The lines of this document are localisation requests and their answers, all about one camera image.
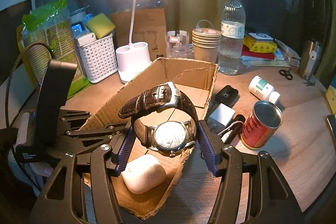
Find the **keys on table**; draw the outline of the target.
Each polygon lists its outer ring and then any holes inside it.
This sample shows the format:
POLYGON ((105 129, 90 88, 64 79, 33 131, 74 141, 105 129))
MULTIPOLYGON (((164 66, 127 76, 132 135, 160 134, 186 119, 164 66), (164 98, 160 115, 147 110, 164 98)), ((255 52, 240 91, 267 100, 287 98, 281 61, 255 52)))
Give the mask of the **keys on table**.
POLYGON ((311 82, 311 81, 305 81, 304 84, 309 87, 309 86, 315 86, 315 82, 311 82))

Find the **steel thermos flask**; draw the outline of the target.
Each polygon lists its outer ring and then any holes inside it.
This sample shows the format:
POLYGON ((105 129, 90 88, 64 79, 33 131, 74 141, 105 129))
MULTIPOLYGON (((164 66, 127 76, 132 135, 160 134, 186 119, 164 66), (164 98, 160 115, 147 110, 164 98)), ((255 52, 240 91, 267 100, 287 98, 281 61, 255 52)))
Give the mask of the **steel thermos flask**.
POLYGON ((312 75, 316 73, 321 56, 322 44, 316 39, 307 40, 298 69, 299 75, 304 80, 310 80, 312 75))

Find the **white wireless charger pad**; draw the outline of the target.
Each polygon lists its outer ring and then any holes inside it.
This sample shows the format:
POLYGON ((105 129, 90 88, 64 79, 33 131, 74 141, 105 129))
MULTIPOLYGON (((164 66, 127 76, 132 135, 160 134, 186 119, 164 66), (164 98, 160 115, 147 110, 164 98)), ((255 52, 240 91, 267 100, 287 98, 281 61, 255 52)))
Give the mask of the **white wireless charger pad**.
POLYGON ((251 37, 252 39, 254 39, 254 41, 258 41, 258 42, 273 42, 273 38, 267 34, 263 34, 263 33, 248 33, 248 36, 251 37))

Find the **black small device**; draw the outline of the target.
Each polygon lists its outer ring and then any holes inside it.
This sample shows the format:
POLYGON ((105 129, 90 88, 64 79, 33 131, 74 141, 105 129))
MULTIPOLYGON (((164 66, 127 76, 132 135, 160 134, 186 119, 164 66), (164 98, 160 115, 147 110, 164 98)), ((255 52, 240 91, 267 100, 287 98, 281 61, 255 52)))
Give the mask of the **black small device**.
POLYGON ((237 89, 233 88, 231 85, 226 85, 215 95, 215 101, 226 106, 231 106, 238 95, 239 92, 237 89))

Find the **yellow sponge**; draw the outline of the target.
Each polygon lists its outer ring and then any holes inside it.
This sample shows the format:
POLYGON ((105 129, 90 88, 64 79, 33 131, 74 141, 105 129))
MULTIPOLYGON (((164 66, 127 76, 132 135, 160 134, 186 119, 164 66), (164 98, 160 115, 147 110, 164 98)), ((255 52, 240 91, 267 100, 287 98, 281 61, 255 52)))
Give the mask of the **yellow sponge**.
POLYGON ((87 27, 97 39, 102 39, 113 32, 116 26, 104 13, 100 13, 88 20, 87 27))

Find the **red tin can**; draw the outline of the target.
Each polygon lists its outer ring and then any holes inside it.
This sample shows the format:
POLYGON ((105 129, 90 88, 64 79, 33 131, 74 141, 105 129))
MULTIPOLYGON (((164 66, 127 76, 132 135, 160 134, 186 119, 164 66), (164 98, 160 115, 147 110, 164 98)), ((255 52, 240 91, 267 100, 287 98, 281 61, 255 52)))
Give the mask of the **red tin can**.
POLYGON ((258 101, 243 126, 240 139, 246 147, 259 149, 281 125, 281 110, 272 102, 258 101))

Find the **green snack bag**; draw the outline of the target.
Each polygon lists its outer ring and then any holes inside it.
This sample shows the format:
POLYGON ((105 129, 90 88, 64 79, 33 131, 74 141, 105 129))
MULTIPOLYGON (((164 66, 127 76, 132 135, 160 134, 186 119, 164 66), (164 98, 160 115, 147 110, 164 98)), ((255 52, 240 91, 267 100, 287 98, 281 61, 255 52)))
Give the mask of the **green snack bag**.
POLYGON ((56 0, 22 16, 21 38, 24 47, 34 42, 49 46, 56 60, 77 65, 68 98, 89 85, 81 67, 80 56, 71 30, 68 0, 56 0))

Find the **white earbuds case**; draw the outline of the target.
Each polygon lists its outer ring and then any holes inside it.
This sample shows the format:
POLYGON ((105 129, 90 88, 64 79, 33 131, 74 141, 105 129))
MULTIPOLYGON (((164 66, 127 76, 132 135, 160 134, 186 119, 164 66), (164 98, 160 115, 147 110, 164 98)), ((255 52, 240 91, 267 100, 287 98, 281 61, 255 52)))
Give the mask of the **white earbuds case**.
POLYGON ((127 163, 121 177, 132 193, 143 194, 163 183, 166 171, 155 156, 145 154, 127 163))

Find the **brown leather wristwatch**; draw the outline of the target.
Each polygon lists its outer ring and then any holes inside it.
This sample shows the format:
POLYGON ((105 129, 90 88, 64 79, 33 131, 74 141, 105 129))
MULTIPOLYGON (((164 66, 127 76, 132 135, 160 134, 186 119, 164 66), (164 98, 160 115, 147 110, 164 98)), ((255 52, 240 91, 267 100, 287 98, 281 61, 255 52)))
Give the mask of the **brown leather wristwatch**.
POLYGON ((196 108, 171 81, 130 99, 118 116, 131 119, 132 129, 142 146, 163 156, 175 157, 195 145, 196 108))

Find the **clear plastic water bottle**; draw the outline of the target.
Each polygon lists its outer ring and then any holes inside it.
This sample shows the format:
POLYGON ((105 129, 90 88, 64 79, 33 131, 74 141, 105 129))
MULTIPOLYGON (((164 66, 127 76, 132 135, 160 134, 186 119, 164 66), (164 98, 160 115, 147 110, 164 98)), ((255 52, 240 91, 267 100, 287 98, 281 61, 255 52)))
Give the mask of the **clear plastic water bottle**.
POLYGON ((226 0, 222 10, 222 41, 219 46, 219 71, 225 75, 236 75, 240 66, 246 15, 240 0, 226 0))

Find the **stack of paper cups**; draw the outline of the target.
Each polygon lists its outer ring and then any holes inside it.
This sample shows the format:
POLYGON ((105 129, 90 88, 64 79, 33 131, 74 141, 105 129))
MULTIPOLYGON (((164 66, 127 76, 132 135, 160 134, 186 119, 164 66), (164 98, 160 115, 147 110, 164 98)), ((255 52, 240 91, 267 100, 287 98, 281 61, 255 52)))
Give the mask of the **stack of paper cups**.
POLYGON ((192 31, 194 58, 196 60, 216 63, 222 35, 220 31, 210 28, 195 28, 192 31))

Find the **white pill bottle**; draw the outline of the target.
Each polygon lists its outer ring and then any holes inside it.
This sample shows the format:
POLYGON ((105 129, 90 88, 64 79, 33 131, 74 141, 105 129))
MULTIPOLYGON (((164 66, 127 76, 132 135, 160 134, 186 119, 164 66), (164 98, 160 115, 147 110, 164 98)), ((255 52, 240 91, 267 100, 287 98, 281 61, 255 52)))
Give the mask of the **white pill bottle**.
POLYGON ((280 99, 280 93, 266 80, 255 76, 249 83, 249 91, 261 101, 268 101, 276 104, 280 99))

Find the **white charger adapter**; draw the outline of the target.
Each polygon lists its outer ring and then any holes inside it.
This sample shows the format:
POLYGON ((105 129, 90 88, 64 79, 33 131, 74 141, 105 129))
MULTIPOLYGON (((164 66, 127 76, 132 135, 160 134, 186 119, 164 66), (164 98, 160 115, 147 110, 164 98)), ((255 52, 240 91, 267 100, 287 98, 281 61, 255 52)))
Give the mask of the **white charger adapter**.
POLYGON ((213 125, 222 125, 226 127, 235 115, 235 110, 220 103, 218 107, 210 114, 208 123, 213 125))

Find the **brown lamp carton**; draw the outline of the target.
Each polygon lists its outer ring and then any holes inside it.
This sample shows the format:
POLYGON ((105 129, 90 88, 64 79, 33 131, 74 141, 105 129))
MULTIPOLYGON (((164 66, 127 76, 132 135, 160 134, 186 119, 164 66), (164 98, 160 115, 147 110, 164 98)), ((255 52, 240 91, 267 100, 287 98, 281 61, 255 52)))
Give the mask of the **brown lamp carton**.
MULTIPOLYGON (((110 20, 116 26, 116 43, 119 47, 128 44, 131 13, 128 11, 111 13, 110 20)), ((166 20, 163 8, 139 9, 135 11, 132 42, 146 42, 150 59, 166 55, 166 20)))

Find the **red book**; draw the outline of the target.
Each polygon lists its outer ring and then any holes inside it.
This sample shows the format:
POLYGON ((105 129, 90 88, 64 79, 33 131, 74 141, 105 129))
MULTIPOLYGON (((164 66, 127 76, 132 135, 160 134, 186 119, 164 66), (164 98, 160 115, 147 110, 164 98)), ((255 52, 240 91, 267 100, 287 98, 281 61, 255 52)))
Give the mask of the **red book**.
POLYGON ((266 59, 266 60, 274 60, 275 56, 273 53, 255 53, 255 52, 251 52, 249 50, 249 48, 245 45, 243 45, 243 49, 242 49, 242 56, 245 57, 256 57, 256 58, 261 58, 261 59, 266 59))

